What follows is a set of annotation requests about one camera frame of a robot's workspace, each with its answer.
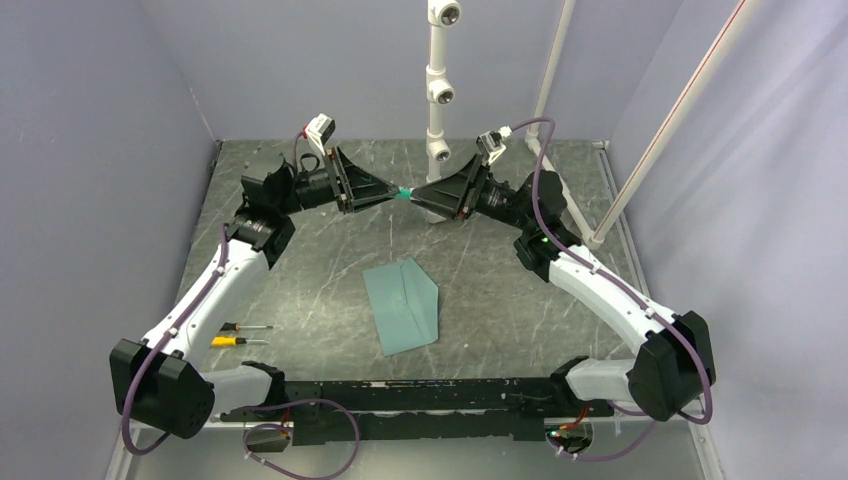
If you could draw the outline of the green white glue stick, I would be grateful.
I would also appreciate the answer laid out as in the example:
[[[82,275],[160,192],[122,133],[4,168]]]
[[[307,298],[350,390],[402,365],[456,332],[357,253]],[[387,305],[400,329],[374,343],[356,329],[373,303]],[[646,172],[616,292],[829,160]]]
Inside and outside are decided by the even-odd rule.
[[[407,188],[399,188],[398,191],[393,195],[394,199],[400,200],[410,200],[412,197],[412,190]]]

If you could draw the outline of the teal paper envelope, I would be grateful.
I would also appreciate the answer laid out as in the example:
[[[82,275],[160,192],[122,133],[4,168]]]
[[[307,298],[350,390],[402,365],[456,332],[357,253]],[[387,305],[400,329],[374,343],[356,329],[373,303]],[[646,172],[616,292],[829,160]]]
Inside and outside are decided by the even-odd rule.
[[[365,270],[382,352],[391,356],[439,338],[439,288],[413,258]]]

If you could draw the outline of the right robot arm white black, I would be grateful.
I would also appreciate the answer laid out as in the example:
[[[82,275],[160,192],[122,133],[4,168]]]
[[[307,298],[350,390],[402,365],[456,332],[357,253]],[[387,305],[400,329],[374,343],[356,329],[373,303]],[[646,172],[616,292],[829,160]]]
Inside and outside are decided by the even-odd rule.
[[[588,402],[605,401],[633,404],[656,421],[712,420],[716,372],[706,320],[640,293],[566,228],[561,214],[567,202],[555,172],[538,168],[513,189],[476,155],[455,174],[412,189],[410,197],[448,219],[480,214],[519,229],[513,247],[522,266],[588,307],[632,352],[630,360],[580,357],[566,363],[550,391],[557,411],[574,415]]]

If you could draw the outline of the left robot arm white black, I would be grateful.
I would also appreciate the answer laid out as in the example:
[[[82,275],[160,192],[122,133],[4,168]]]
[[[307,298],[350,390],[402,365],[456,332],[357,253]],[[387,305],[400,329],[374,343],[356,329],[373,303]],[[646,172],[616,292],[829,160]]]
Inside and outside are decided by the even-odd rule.
[[[198,363],[242,298],[283,255],[296,231],[295,214],[327,204],[354,213],[410,193],[358,167],[339,148],[308,171],[283,158],[253,161],[240,184],[242,202],[220,227],[216,252],[196,282],[141,340],[122,339],[110,353],[121,436],[135,455],[150,450],[134,444],[133,421],[188,439],[208,418],[241,408],[264,420],[279,417],[288,402],[282,370],[245,361],[202,373]]]

